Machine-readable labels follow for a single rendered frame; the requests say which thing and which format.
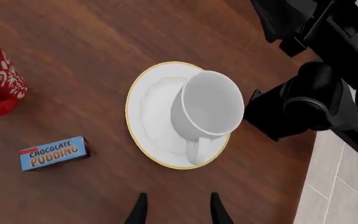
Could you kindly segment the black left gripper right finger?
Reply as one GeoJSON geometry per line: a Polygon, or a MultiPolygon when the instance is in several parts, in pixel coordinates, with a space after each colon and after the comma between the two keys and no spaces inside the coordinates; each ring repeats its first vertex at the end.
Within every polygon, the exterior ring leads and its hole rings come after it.
{"type": "Polygon", "coordinates": [[[211,193],[210,210],[213,224],[234,224],[217,192],[211,193]]]}

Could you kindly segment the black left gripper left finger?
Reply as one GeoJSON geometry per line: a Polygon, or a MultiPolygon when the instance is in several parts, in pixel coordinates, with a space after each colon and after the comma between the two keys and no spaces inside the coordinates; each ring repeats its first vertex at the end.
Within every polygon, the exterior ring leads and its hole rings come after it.
{"type": "Polygon", "coordinates": [[[142,192],[124,224],[146,224],[148,211],[147,194],[142,192]]]}

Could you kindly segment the white plate with yellow rim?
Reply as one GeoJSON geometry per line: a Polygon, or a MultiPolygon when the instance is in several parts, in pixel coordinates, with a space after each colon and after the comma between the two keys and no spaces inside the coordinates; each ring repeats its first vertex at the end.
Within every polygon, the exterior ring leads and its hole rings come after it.
{"type": "Polygon", "coordinates": [[[213,139],[200,165],[186,155],[186,140],[172,127],[172,103],[182,86],[203,72],[190,63],[170,61],[144,70],[133,82],[126,100],[126,123],[137,147],[151,160],[171,169],[187,170],[206,166],[225,149],[230,134],[213,139]]]}

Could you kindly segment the blue chocolate pudding box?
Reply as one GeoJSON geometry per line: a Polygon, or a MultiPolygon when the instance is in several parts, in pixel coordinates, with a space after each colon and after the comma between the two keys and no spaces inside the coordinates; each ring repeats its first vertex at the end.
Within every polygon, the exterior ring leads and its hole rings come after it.
{"type": "Polygon", "coordinates": [[[35,171],[62,162],[90,157],[88,141],[83,136],[63,139],[19,151],[21,171],[35,171]]]}

